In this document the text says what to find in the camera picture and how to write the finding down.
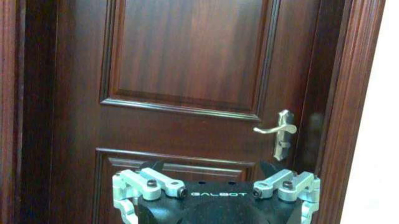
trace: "screw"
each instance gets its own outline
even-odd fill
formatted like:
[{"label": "screw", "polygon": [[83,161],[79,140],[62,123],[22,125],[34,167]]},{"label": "screw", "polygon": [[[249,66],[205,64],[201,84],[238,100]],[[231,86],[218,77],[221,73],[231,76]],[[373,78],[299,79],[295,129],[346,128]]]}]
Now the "screw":
[{"label": "screw", "polygon": [[182,187],[178,190],[178,197],[179,198],[186,198],[186,196],[187,196],[187,189],[185,187]]},{"label": "screw", "polygon": [[157,187],[157,180],[149,180],[147,181],[147,186],[151,187],[151,188],[155,188]]},{"label": "screw", "polygon": [[283,188],[293,190],[294,189],[294,185],[291,181],[285,181],[283,182]]},{"label": "screw", "polygon": [[255,198],[261,198],[262,197],[262,191],[258,188],[254,188],[253,194],[254,194]]}]

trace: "wooden door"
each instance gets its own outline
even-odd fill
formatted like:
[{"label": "wooden door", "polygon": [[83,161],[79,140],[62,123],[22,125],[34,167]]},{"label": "wooden door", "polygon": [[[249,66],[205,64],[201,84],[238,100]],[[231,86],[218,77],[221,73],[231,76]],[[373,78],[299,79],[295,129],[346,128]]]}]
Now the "wooden door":
[{"label": "wooden door", "polygon": [[[319,0],[61,0],[51,223],[117,223],[111,177],[262,178],[301,125]],[[285,161],[291,165],[291,156]]]}]

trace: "wooden door frame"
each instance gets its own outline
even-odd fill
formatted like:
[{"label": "wooden door frame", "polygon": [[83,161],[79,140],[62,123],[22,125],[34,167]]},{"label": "wooden door frame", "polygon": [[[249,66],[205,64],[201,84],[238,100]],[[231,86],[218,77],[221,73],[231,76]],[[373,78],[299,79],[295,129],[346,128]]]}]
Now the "wooden door frame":
[{"label": "wooden door frame", "polygon": [[[50,2],[0,5],[2,223],[25,222],[29,212],[31,223],[49,221],[58,17]],[[383,7],[385,0],[321,1],[294,163],[323,180],[314,223],[341,221]]]}]

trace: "lever door handle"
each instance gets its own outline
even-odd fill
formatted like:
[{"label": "lever door handle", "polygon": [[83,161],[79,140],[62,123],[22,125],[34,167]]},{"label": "lever door handle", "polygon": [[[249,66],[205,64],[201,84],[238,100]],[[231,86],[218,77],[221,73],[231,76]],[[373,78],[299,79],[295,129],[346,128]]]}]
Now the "lever door handle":
[{"label": "lever door handle", "polygon": [[257,133],[277,133],[274,157],[278,161],[282,161],[289,156],[293,134],[297,133],[297,126],[293,123],[294,114],[289,110],[283,110],[282,112],[279,112],[278,127],[269,129],[254,127],[254,131]]},{"label": "lever door handle", "polygon": [[261,134],[271,134],[271,133],[277,133],[279,131],[285,131],[289,132],[291,134],[297,133],[297,126],[291,125],[291,124],[283,124],[278,127],[270,128],[270,129],[263,129],[259,127],[254,127],[254,131],[261,133]]}]

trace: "door lock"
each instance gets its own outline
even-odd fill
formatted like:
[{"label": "door lock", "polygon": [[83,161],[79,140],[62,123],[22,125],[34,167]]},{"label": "door lock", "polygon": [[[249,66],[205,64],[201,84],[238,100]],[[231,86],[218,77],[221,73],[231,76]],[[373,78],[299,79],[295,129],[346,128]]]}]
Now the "door lock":
[{"label": "door lock", "polygon": [[261,134],[277,133],[275,137],[275,152],[274,157],[278,161],[282,161],[289,156],[289,150],[291,147],[291,138],[297,133],[297,126],[294,123],[294,114],[289,110],[279,112],[278,127],[263,129],[254,128],[254,131]]}]

